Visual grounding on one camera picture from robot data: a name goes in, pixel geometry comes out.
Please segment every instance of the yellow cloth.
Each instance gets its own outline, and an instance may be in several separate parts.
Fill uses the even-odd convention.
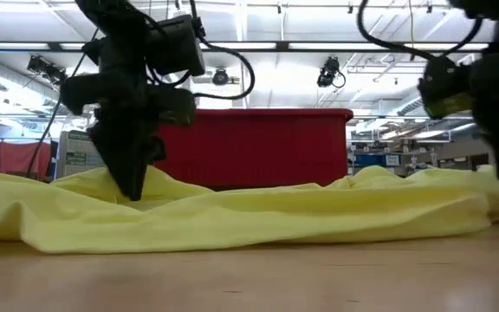
[[[499,182],[491,169],[435,169],[401,179],[370,167],[327,187],[213,192],[150,167],[138,203],[120,195],[105,169],[53,185],[0,174],[0,239],[50,253],[442,237],[496,220]]]

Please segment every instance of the red bin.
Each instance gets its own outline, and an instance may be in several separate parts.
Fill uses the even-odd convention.
[[[212,189],[327,185],[347,174],[347,109],[198,110],[189,128],[163,125],[173,178]]]

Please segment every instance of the ceiling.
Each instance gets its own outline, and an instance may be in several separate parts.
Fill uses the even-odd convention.
[[[150,14],[155,20],[171,16],[174,1],[133,0],[136,7]],[[189,9],[187,1],[182,3]],[[431,4],[431,13],[427,10]],[[400,42],[459,42],[469,32],[472,21],[463,12],[447,6],[445,0],[371,0],[365,13],[365,25],[372,34],[388,41]],[[336,0],[212,0],[197,1],[207,39],[213,42],[364,42],[356,27],[357,7],[350,14],[351,1]],[[475,42],[489,42],[493,23],[484,23]],[[74,0],[0,0],[0,42],[86,42],[95,27],[78,10]],[[54,52],[0,52],[0,65],[22,75],[27,81],[50,87],[47,81],[33,77],[26,70],[31,55],[41,55],[67,69],[70,74],[81,58],[80,53]],[[410,59],[409,55],[386,51],[377,53],[306,53],[252,52],[244,53],[256,71],[256,87],[245,101],[231,104],[233,107],[343,107],[352,109],[356,118],[349,130],[357,123],[370,118],[367,115],[394,114],[404,104],[417,102],[416,84],[421,76],[424,60]],[[318,88],[319,68],[329,56],[337,56],[346,74],[347,84],[342,89]],[[455,54],[454,61],[478,57],[471,54]],[[226,68],[230,76],[247,77],[236,58],[220,53],[204,53],[205,65],[211,72]],[[86,59],[79,73],[93,73],[97,68]],[[187,88],[220,94],[237,94],[244,84],[236,88],[221,89],[210,83],[191,83]],[[39,112],[49,112],[51,106],[38,104]],[[0,114],[16,114],[16,105],[9,111],[0,107]],[[406,116],[424,116],[418,107]],[[448,125],[459,127],[470,123],[463,117],[461,122]],[[394,128],[426,127],[428,122],[413,119],[396,120],[387,126],[378,122],[377,135]],[[359,138],[363,131],[353,133]]]

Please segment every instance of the wooden surface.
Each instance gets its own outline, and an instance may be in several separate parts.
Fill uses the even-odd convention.
[[[499,312],[499,225],[472,236],[116,256],[0,244],[0,311]]]

